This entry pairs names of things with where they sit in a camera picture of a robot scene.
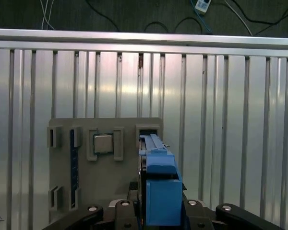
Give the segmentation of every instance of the blue ram slot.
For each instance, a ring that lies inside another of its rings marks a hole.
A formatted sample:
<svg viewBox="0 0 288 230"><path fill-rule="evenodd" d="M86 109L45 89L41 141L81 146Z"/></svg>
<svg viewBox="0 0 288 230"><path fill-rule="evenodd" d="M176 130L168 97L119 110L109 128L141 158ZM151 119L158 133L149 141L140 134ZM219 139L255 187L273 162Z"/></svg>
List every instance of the blue ram slot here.
<svg viewBox="0 0 288 230"><path fill-rule="evenodd" d="M71 151L71 208L74 208L75 191L79 187L78 148L74 146L74 130L70 131L70 151Z"/></svg>

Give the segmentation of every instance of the black cable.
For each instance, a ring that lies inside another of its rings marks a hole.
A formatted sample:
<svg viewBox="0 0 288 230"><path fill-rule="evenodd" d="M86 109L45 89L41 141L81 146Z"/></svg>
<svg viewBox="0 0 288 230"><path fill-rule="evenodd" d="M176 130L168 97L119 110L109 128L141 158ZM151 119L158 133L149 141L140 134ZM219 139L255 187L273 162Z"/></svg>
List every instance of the black cable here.
<svg viewBox="0 0 288 230"><path fill-rule="evenodd" d="M196 19L196 18L193 18L193 17L186 17L184 19L182 19L176 26L175 26L175 29L174 29L174 33L176 33L176 30L177 28L180 26L180 24L182 24L184 21L186 20L194 20L197 22L197 24L200 26L200 29L201 29L201 34L203 34L203 27L202 25L200 24L200 22Z"/></svg>
<svg viewBox="0 0 288 230"><path fill-rule="evenodd" d="M168 33L168 28L163 24L163 23L161 23L161 22L158 22L158 21L155 21L155 22L151 22L151 23L149 23L149 24L147 24L147 26L144 28L144 33L146 32L146 30L147 30L147 28L149 27L149 26L151 26L151 25L154 25L154 24L156 24L156 25L160 25L163 29L165 29L165 31Z"/></svg>
<svg viewBox="0 0 288 230"><path fill-rule="evenodd" d="M283 17L286 15L286 13L288 12L288 7L285 10L285 12L283 13L282 17L277 20L274 23L270 23L270 22L265 22L265 21L259 21L259 20L254 20L254 19L250 19L244 12L244 10L242 9L242 7L236 2L236 0L232 0L232 2L239 8L239 10L241 11L241 13L243 14L243 16L251 23L261 23L261 24L266 24L266 25L276 25L278 24L281 20L283 20Z"/></svg>
<svg viewBox="0 0 288 230"><path fill-rule="evenodd" d="M282 20L284 20L284 19L287 18L287 17L288 17L288 14L287 14L286 16L282 17L281 20L280 20L277 24L279 24ZM272 27L272 26L274 26L274 25L277 25L277 24L269 25L268 27L266 27L266 28L262 29L261 31L255 33L254 36L262 33L263 31L265 31L265 30L269 29L270 27Z"/></svg>
<svg viewBox="0 0 288 230"><path fill-rule="evenodd" d="M115 28L117 29L117 31L118 31L118 32L120 31L120 29L118 28L118 26L115 24L115 22L114 22L112 19L110 19L108 16L106 16L106 15L104 15L103 13L99 12L98 10L96 10L96 9L94 8L94 6L92 6L91 3L90 3L88 0L85 0L85 2L90 6L90 8L91 8L95 13L97 13L97 14L99 14L100 16L108 19L108 20L115 26Z"/></svg>

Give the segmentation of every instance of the silver bolt head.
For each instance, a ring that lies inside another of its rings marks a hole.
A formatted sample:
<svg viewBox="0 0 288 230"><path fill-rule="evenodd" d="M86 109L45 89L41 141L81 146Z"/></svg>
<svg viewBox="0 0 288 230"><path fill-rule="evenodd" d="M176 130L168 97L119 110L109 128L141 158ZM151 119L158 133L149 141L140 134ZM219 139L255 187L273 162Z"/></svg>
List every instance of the silver bolt head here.
<svg viewBox="0 0 288 230"><path fill-rule="evenodd" d="M194 201L194 200L189 200L188 203L189 203L189 205L192 205L192 206L197 205L196 201Z"/></svg>
<svg viewBox="0 0 288 230"><path fill-rule="evenodd" d="M94 211L97 210L97 208L96 208L96 207L89 207L88 210L89 210L90 212L94 212Z"/></svg>
<svg viewBox="0 0 288 230"><path fill-rule="evenodd" d="M223 208L225 211L231 211L231 207L230 207L230 206L224 205L222 208Z"/></svg>

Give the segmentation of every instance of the dark wall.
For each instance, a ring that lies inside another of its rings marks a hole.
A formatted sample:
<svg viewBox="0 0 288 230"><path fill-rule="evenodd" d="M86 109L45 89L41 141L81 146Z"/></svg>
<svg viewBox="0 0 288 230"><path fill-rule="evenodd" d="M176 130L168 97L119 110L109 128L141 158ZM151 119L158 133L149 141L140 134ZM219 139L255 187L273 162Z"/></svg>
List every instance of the dark wall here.
<svg viewBox="0 0 288 230"><path fill-rule="evenodd" d="M214 35L248 36L248 32L223 0L212 0L204 17ZM188 16L196 18L189 0L90 0L96 9L110 17L122 32L143 32L152 21L160 21L173 33L177 23ZM228 2L239 12L235 5ZM253 19L273 22L288 7L288 0L237 0ZM39 0L0 0L0 28L40 29L42 10ZM116 31L105 18L92 11L85 0L54 0L50 23L57 30ZM267 27L247 22L255 34ZM151 25L147 32L165 33L159 25ZM200 34L195 21L183 22L177 33ZM260 36L288 37L288 18Z"/></svg>

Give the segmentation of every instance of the metal screw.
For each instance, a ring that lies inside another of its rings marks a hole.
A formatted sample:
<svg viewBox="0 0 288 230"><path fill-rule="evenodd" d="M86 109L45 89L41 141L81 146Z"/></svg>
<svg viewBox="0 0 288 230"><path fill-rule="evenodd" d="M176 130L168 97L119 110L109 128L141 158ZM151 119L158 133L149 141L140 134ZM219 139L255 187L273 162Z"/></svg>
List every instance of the metal screw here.
<svg viewBox="0 0 288 230"><path fill-rule="evenodd" d="M189 200L188 203L189 203L189 205L192 205L192 206L197 205L197 203L194 200Z"/></svg>
<svg viewBox="0 0 288 230"><path fill-rule="evenodd" d="M124 224L124 227L127 228L127 229L128 229L128 228L131 228L131 224L130 224L130 223L125 223L125 224Z"/></svg>
<svg viewBox="0 0 288 230"><path fill-rule="evenodd" d="M223 208L225 211L231 211L231 207L230 207L230 206L224 205L222 208Z"/></svg>
<svg viewBox="0 0 288 230"><path fill-rule="evenodd" d="M94 211L97 210L97 208L96 208L96 207L89 207L88 210L89 210L90 212L94 212Z"/></svg>

